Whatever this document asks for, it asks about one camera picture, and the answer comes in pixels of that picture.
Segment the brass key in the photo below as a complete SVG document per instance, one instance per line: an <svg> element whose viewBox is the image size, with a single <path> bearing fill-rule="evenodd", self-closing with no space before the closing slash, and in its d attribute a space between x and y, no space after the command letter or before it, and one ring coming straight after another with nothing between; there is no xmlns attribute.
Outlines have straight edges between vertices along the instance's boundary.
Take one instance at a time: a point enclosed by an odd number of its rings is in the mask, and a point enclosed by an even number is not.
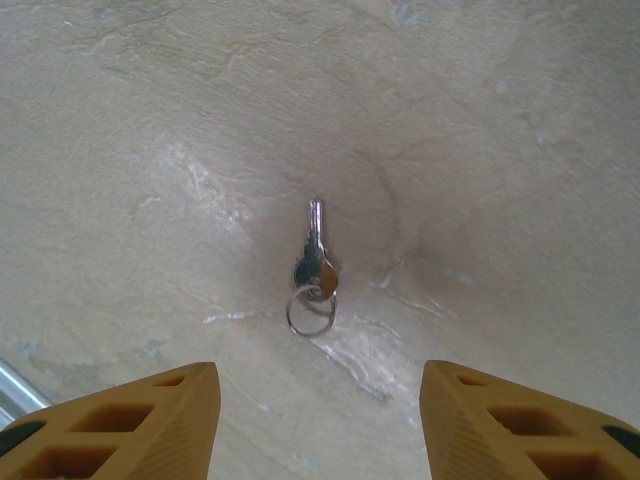
<svg viewBox="0 0 640 480"><path fill-rule="evenodd" d="M296 288L315 285L303 293L312 302L329 300L338 288L338 274L327 260L322 228L322 200L314 198L309 203L309 236L304 246L304 256L296 265L293 281Z"/></svg>

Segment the key ring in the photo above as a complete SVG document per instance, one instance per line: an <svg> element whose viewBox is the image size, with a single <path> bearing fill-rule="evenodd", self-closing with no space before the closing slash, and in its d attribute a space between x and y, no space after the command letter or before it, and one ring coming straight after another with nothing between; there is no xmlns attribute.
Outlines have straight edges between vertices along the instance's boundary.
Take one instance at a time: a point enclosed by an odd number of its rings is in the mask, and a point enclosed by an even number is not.
<svg viewBox="0 0 640 480"><path fill-rule="evenodd" d="M289 328L293 333L295 333L296 335L300 335L301 337L316 337L318 335L322 335L323 333L330 330L331 327L333 327L333 322L336 319L336 306L338 303L336 300L336 294L334 292L333 295L331 295L331 297L329 298L329 301L331 302L331 312L329 313L329 321L327 322L327 324L317 332L307 333L307 332L302 332L298 330L298 328L293 324L293 321L291 320L291 307L293 306L293 302L295 301L296 298L298 298L303 293L315 293L316 295L321 295L322 287L319 285L313 285L313 284L302 285L300 288L298 288L295 292L291 294L291 296L289 297L289 300L287 301L287 309L286 309L287 323L289 324Z"/></svg>

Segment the marble floor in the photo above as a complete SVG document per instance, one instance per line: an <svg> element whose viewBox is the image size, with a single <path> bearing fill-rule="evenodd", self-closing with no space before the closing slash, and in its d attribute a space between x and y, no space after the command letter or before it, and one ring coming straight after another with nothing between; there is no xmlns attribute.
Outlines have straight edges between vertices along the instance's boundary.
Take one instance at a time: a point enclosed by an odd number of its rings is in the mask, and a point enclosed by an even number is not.
<svg viewBox="0 0 640 480"><path fill-rule="evenodd" d="M429 478L427 359L640 424L640 3L0 14L0 356L55 401L215 361L219 480Z"/></svg>

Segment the floor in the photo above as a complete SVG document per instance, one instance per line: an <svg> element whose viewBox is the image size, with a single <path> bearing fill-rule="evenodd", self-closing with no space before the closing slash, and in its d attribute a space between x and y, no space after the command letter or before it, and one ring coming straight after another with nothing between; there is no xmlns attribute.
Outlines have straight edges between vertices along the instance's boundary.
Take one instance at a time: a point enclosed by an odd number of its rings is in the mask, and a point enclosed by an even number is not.
<svg viewBox="0 0 640 480"><path fill-rule="evenodd" d="M640 425L638 2L0 13L0 356L55 401L215 361L219 480L429 478L427 359Z"/></svg>

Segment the keychain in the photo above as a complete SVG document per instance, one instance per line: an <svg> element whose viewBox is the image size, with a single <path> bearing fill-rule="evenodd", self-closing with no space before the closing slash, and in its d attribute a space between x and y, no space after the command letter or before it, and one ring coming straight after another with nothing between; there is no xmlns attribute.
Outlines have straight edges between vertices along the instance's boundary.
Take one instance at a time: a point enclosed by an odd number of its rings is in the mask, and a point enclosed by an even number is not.
<svg viewBox="0 0 640 480"><path fill-rule="evenodd" d="M315 337L327 332L336 318L336 290L338 288L338 274L336 269L327 260L327 251L324 247L322 228L322 200L314 198L309 203L309 236L304 246L304 255L297 263L293 273L293 283L296 290L287 302L287 323L297 335L303 337ZM291 307L293 302L303 296L309 302L331 302L329 321L322 329L316 332L302 332L291 320Z"/></svg>

